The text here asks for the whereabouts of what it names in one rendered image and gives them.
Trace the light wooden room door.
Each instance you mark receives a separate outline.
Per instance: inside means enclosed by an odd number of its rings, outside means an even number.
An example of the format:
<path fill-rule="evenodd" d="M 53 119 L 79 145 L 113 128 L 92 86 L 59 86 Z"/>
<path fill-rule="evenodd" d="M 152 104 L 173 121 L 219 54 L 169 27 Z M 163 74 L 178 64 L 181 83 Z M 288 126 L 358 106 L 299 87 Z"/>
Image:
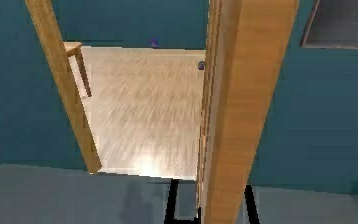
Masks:
<path fill-rule="evenodd" d="M 299 0 L 209 0 L 200 224 L 235 224 Z"/>

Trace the light wooden table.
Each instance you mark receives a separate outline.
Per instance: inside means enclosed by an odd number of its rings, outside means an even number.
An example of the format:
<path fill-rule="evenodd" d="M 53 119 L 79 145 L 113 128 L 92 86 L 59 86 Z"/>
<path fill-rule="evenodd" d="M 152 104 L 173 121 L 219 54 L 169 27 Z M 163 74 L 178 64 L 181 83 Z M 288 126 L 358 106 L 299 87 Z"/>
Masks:
<path fill-rule="evenodd" d="M 81 42 L 64 42 L 66 55 L 68 58 L 74 57 L 76 59 L 86 94 L 88 97 L 91 97 L 92 92 L 91 92 L 91 88 L 90 88 L 90 83 L 89 83 L 86 67 L 84 64 L 83 54 L 82 54 L 82 50 L 81 50 L 82 46 L 83 46 L 83 44 Z"/>

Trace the light wooden door frame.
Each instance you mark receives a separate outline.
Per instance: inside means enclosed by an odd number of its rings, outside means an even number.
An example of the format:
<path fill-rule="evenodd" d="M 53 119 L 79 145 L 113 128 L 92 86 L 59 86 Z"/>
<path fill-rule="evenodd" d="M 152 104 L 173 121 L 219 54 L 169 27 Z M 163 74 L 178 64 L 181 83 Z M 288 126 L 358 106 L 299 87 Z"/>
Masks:
<path fill-rule="evenodd" d="M 25 0 L 53 79 L 90 174 L 101 167 L 97 148 L 75 83 L 51 0 Z"/>

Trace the dark framed wall picture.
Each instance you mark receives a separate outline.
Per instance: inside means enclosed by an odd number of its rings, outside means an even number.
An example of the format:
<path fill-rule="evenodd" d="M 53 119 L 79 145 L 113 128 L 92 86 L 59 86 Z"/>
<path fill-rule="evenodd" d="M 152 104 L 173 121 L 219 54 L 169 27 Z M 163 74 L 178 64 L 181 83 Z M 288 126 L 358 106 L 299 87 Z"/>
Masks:
<path fill-rule="evenodd" d="M 358 49 L 358 0 L 314 0 L 300 46 Z"/>

